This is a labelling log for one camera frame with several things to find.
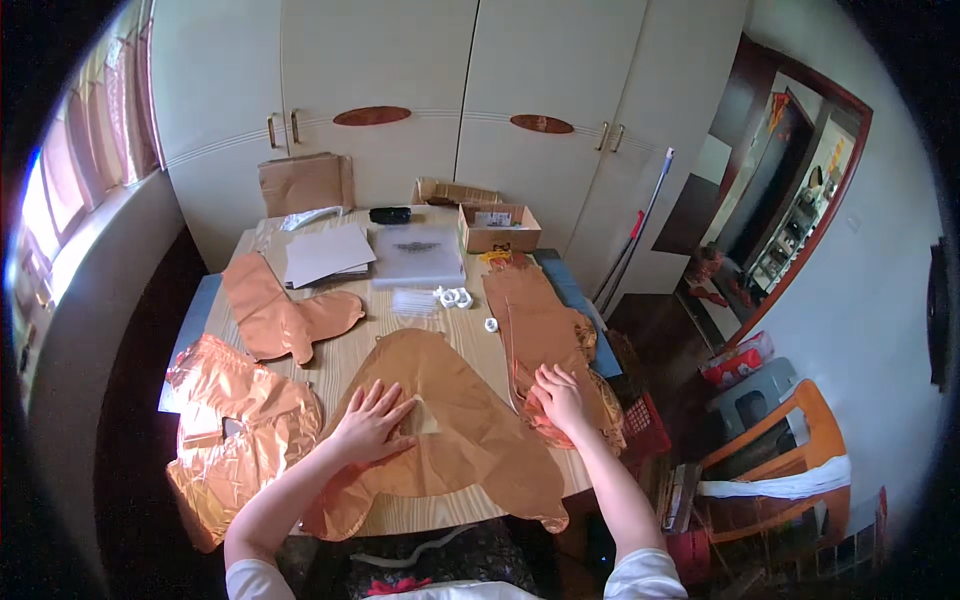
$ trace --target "hand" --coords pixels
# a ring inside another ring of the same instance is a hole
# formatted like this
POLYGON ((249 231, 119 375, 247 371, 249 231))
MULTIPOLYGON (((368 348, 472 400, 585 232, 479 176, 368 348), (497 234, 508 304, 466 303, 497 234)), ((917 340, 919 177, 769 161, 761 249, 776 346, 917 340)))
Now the hand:
POLYGON ((543 412, 553 424, 576 444, 574 438, 589 430, 577 378, 563 371, 560 365, 554 365, 553 369, 540 365, 534 377, 537 383, 530 388, 530 392, 543 405, 543 412))
POLYGON ((365 396, 363 389, 358 388, 350 399, 347 413, 327 442, 333 444, 347 463, 372 463, 416 444, 417 438, 413 436, 387 441, 390 432, 416 403, 410 398, 394 406, 399 396, 399 384, 395 383, 384 394, 379 379, 365 396))

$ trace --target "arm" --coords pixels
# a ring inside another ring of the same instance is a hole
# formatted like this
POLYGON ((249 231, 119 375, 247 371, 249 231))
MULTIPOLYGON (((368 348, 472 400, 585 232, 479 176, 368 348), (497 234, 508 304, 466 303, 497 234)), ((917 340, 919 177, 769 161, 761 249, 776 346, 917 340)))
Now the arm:
POLYGON ((414 407, 411 398, 394 406, 400 387, 383 394, 378 379, 364 396, 357 390, 343 419, 321 442, 282 476, 261 490, 233 519, 224 539, 226 568, 244 559, 274 563, 274 553, 330 477, 350 463, 373 462, 412 446, 416 438, 387 442, 387 436, 414 407))
POLYGON ((559 366, 548 369, 543 365, 537 369, 536 379, 531 392, 584 459, 600 512, 616 542, 616 562, 640 548, 665 551, 660 524, 646 494, 587 421, 576 378, 559 366))

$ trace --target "wooden table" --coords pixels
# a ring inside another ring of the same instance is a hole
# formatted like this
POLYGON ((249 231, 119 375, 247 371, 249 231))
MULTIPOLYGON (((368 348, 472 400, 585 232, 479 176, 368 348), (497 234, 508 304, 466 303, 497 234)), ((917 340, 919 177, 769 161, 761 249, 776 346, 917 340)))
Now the wooden table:
MULTIPOLYGON (((454 209, 426 205, 412 208, 414 222, 449 223, 452 226, 456 223, 457 211, 454 209)), ((294 236, 337 227, 344 223, 358 223, 371 230, 382 227, 370 223, 367 211, 354 211, 344 217, 322 220, 296 231, 281 231, 282 221, 282 218, 265 219, 256 229, 245 231, 233 255, 261 252, 274 273, 279 275, 278 279, 282 280, 286 272, 286 245, 294 236)), ((347 391, 347 385, 373 350, 377 338, 398 329, 418 327, 442 332, 446 340, 509 406, 507 362, 503 345, 499 335, 489 333, 483 326, 491 312, 487 306, 481 276, 489 267, 474 254, 467 255, 464 262, 467 290, 474 298, 473 307, 470 310, 443 309, 438 305, 437 315, 432 319, 395 314, 391 309, 390 290, 374 289, 369 279, 332 284, 320 289, 288 291, 292 300, 302 300, 331 289, 348 290, 363 299, 367 317, 346 334, 315 344, 313 360, 303 367, 297 365, 290 355, 281 360, 270 361, 266 365, 272 371, 291 379, 309 382, 323 405, 326 419, 336 411, 337 403, 347 391)), ((236 348, 246 350, 223 287, 213 301, 204 331, 236 348)), ((564 496, 592 487, 576 450, 551 448, 550 452, 564 476, 564 496)), ((502 515, 505 515, 503 510, 493 504, 476 484, 458 492, 425 498, 380 494, 373 502, 370 514, 357 535, 381 536, 428 531, 502 515)))

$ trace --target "oval wooden ornament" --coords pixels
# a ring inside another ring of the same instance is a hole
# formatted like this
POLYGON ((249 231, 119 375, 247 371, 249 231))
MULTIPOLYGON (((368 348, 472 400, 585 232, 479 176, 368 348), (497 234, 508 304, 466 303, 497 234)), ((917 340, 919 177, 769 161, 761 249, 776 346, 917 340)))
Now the oval wooden ornament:
POLYGON ((510 117, 510 122, 531 132, 573 133, 573 126, 566 121, 542 114, 515 114, 510 117))
POLYGON ((402 121, 410 114, 410 109, 403 107, 354 108, 333 117, 333 122, 348 127, 365 127, 367 125, 383 125, 384 123, 402 121))

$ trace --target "white cloth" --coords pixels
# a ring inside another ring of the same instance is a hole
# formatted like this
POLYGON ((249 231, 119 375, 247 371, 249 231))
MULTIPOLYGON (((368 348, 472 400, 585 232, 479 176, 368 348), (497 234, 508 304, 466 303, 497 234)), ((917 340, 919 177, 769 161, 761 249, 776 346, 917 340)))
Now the white cloth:
POLYGON ((763 479, 762 481, 701 481, 697 493, 717 498, 731 496, 765 495, 773 498, 799 500, 811 495, 848 486, 851 482, 850 458, 834 456, 819 467, 797 475, 763 479))
MULTIPOLYGON (((294 594, 276 567, 257 559, 234 563, 227 570, 230 600, 292 600, 294 594)), ((634 598, 686 598, 677 567, 666 552, 644 548, 627 555, 613 569, 605 600, 634 598)), ((386 596, 378 600, 537 600, 536 596, 504 582, 446 582, 386 596)))

